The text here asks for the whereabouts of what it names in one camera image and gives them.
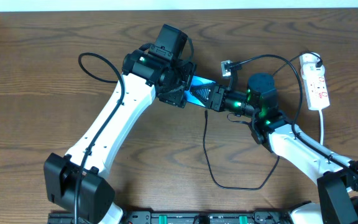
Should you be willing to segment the blue Galaxy smartphone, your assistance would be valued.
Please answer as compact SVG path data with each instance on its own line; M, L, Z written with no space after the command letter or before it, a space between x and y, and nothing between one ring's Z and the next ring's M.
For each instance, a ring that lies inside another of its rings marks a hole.
M185 100L188 103L209 108L208 100L216 82L206 78L194 76L189 90L185 91Z

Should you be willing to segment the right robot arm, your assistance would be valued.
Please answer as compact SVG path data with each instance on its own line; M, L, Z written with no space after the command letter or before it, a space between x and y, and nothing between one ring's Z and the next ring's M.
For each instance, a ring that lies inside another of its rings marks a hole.
M257 144L288 160L318 187L319 203L304 203L287 212L289 223L358 223L358 161L339 155L310 138L279 110L274 79L252 75L247 91L234 83L220 85L193 77L188 102L214 111L248 116Z

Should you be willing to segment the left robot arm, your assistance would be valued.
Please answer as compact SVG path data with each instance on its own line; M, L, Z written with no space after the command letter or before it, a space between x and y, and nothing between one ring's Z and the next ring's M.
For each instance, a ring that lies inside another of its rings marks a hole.
M196 65L182 59L191 39L163 25L155 43L124 58L112 96L81 139L64 156L52 153L44 164L48 200L69 211L71 223L119 223L123 216L108 184L114 158L139 116L155 99L184 108Z

